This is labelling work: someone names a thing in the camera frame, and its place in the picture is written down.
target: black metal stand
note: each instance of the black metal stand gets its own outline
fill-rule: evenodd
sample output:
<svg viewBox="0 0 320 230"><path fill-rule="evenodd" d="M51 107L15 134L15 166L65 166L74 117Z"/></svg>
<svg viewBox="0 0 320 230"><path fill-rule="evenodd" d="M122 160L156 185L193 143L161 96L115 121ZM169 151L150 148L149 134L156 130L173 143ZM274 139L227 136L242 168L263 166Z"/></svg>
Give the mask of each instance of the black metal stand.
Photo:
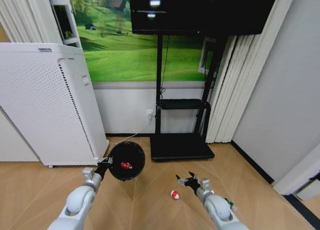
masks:
<svg viewBox="0 0 320 230"><path fill-rule="evenodd" d="M155 135L151 137L151 158L156 161L173 159L207 159L215 155L205 143L210 118L211 106L207 102L214 72L219 68L225 49L227 36L217 38L214 55L211 59L209 72L204 84L202 99L161 99L161 72L163 36L157 38L157 65L156 65L156 115ZM161 109L198 109L197 120L193 133L162 134ZM202 136L200 126L205 112Z"/></svg>

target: small ball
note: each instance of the small ball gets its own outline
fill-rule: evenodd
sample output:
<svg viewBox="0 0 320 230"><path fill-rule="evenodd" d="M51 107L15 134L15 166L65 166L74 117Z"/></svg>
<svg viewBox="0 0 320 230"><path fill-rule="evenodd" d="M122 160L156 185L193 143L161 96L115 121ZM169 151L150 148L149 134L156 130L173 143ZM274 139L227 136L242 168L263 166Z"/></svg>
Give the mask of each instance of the small ball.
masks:
<svg viewBox="0 0 320 230"><path fill-rule="evenodd" d="M179 197L179 194L176 190L172 190L171 191L171 197L174 199L174 200L178 200L180 197Z"/></svg>

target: white cable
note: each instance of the white cable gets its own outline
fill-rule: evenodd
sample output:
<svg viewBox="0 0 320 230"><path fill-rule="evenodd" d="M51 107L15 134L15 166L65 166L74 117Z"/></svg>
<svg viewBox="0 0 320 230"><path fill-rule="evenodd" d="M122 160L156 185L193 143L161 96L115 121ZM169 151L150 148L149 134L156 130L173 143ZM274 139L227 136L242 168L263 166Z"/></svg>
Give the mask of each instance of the white cable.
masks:
<svg viewBox="0 0 320 230"><path fill-rule="evenodd" d="M119 144L119 143L123 142L124 140L127 140L128 138L134 137L135 135L137 135L138 133L140 133L141 131L143 131L143 130L150 124L152 118L153 118L153 116L151 116L151 118L149 119L148 123L147 123L141 130L139 130L139 132L137 132L136 134L133 134L133 135L131 135L131 136L129 136L129 137L121 140L121 141L118 142L118 143L111 143L111 142L109 142L109 143L110 143L110 144Z"/></svg>

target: white air purifier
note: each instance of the white air purifier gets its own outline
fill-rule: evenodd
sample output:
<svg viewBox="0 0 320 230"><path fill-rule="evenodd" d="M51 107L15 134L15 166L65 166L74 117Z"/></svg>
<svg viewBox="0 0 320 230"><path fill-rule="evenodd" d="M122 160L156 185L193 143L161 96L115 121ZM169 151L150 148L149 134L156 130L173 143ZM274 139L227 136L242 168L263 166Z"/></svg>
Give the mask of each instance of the white air purifier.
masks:
<svg viewBox="0 0 320 230"><path fill-rule="evenodd" d="M106 152L80 48L1 43L0 106L44 165L96 165Z"/></svg>

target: black tv screen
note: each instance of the black tv screen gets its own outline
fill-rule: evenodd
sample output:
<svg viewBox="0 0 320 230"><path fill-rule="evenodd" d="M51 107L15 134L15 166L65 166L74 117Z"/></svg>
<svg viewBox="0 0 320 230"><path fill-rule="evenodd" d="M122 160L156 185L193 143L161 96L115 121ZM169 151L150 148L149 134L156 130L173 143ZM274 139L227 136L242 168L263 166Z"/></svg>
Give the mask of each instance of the black tv screen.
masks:
<svg viewBox="0 0 320 230"><path fill-rule="evenodd" d="M130 0L139 34L260 34L275 0Z"/></svg>

